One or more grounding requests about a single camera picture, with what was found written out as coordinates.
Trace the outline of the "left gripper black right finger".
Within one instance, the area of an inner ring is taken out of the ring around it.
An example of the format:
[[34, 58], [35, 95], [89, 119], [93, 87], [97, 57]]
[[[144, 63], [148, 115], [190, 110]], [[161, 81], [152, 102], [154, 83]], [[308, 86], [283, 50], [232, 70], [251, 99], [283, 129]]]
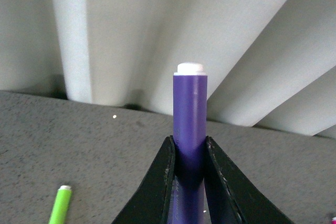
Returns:
[[209, 136], [204, 183], [211, 223], [293, 223]]

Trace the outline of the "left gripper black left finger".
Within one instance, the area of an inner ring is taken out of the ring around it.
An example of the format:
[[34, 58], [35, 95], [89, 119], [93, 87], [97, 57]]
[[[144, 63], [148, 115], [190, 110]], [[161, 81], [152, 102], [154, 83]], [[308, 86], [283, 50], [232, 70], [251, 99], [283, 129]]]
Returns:
[[163, 141], [138, 189], [113, 223], [167, 223], [175, 170], [175, 145]]

